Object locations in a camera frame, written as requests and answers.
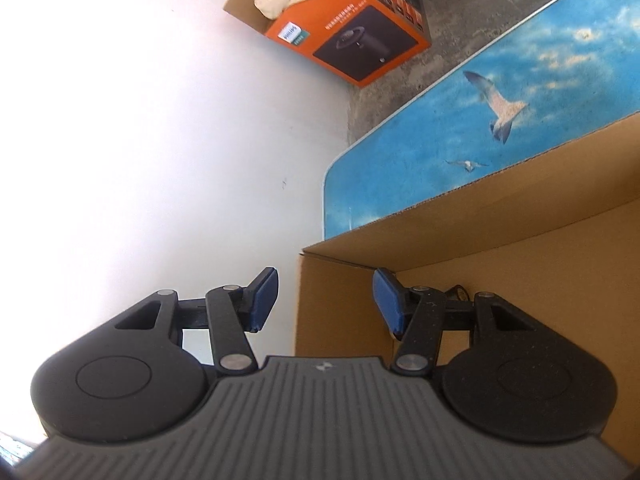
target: ribbed gray surface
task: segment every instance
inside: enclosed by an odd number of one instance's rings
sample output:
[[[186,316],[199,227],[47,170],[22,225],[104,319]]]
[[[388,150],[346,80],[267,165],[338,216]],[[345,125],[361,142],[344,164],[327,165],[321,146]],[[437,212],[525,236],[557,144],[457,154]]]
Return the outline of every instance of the ribbed gray surface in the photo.
[[[630,467],[595,437],[562,446],[495,440],[443,409],[429,384],[376,358],[271,358],[217,386],[155,439],[88,446],[53,438],[27,480],[616,480]]]

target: cardboard box flap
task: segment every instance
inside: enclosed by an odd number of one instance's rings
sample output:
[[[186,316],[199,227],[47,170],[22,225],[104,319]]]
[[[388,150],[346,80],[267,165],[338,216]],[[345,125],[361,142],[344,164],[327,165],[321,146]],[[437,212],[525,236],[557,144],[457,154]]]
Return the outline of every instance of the cardboard box flap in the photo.
[[[295,355],[380,356],[388,362],[393,340],[373,300],[372,279],[371,269],[302,256]]]
[[[639,196],[636,113],[305,253],[407,270],[524,240]]]
[[[227,0],[223,9],[261,34],[267,32],[273,23],[255,7],[254,0]]]

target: blue gripper pad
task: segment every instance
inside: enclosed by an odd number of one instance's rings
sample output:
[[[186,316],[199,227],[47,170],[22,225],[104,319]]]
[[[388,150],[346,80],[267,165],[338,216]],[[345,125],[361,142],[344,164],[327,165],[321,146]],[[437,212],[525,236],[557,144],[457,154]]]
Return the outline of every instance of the blue gripper pad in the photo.
[[[247,288],[254,289],[254,303],[249,313],[249,332],[258,332],[269,317],[278,297],[278,271],[273,267],[264,269]]]
[[[405,291],[404,286],[388,270],[377,269],[373,273],[373,299],[389,330],[397,336],[406,330]]]

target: black circular motor housing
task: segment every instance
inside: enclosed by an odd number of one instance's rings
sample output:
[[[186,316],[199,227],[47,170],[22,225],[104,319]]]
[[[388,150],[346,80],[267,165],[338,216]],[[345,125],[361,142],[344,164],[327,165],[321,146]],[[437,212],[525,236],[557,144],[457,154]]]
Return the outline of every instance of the black circular motor housing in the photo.
[[[206,375],[171,341],[177,294],[161,292],[37,370],[31,399],[47,433],[87,442],[134,440],[170,428],[199,404]]]
[[[345,30],[338,37],[338,41],[336,41],[335,43],[336,49],[340,50],[342,48],[347,48],[348,46],[351,46],[353,44],[357,44],[364,36],[364,33],[364,27],[354,27]]]
[[[531,328],[480,337],[476,328],[477,342],[444,369],[444,396],[472,425],[517,442],[600,433],[616,402],[613,375],[551,329],[538,322]]]

